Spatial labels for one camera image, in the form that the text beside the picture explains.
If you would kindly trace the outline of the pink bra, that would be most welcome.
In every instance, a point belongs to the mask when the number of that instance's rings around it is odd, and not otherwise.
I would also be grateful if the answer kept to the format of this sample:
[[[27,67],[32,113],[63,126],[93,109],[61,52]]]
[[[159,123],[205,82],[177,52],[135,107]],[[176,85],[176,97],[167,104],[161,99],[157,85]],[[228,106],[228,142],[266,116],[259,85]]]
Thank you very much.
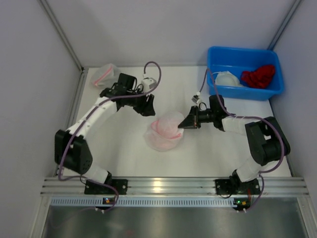
[[[165,116],[156,120],[151,124],[152,142],[157,146],[166,146],[172,144],[175,146],[183,137],[183,129],[179,129],[178,125],[184,119],[183,115]]]

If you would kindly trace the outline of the pink-trimmed mesh laundry bag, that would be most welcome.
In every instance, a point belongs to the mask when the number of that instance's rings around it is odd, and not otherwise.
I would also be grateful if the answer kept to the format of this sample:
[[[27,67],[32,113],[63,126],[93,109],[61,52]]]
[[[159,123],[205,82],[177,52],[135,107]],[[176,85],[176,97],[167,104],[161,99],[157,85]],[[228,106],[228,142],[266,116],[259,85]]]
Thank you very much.
[[[121,70],[114,64],[109,63],[100,67],[92,76],[91,83],[102,90],[111,88],[119,79]]]

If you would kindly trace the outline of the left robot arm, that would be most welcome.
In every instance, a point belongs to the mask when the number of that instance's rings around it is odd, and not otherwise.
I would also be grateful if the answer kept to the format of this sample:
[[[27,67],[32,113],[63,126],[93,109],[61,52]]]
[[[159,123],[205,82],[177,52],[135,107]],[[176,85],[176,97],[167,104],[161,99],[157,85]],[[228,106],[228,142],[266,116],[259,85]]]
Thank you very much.
[[[154,116],[154,96],[159,80],[144,77],[137,84],[134,76],[121,73],[118,81],[105,88],[84,116],[67,130],[59,130],[54,138],[54,160],[60,168],[100,184],[111,185],[112,174],[93,161],[89,140],[113,114],[125,106],[138,114]]]

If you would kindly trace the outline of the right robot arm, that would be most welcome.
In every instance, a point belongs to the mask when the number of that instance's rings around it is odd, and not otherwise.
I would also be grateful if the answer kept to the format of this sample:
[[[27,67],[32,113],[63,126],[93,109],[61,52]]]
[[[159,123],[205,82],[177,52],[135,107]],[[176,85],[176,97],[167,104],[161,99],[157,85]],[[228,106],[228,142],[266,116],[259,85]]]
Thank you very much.
[[[274,171],[290,154],[290,144],[275,117],[237,116],[227,111],[221,95],[209,96],[210,107],[202,110],[192,106],[187,117],[178,125],[179,129],[199,129],[203,123],[212,123],[223,132],[234,132],[245,136],[251,156],[230,179],[236,183],[246,183],[259,174]]]

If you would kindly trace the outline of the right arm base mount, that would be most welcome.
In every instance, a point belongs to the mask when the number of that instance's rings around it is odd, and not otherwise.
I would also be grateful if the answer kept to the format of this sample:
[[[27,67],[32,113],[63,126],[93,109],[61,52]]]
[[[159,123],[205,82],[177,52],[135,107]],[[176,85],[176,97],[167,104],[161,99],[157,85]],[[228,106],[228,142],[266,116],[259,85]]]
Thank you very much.
[[[232,195],[259,195],[260,185],[257,179],[240,182],[238,178],[222,178],[215,180],[216,194],[222,197]]]

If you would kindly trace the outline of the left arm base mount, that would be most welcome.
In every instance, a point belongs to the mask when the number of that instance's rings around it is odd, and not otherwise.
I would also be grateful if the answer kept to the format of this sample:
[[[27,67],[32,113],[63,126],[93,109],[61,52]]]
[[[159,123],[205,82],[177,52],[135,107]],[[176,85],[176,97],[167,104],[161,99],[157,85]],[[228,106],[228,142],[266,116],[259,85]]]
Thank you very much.
[[[128,180],[113,178],[110,185],[101,185],[95,181],[87,180],[85,182],[84,194],[86,195],[126,195],[128,189]]]

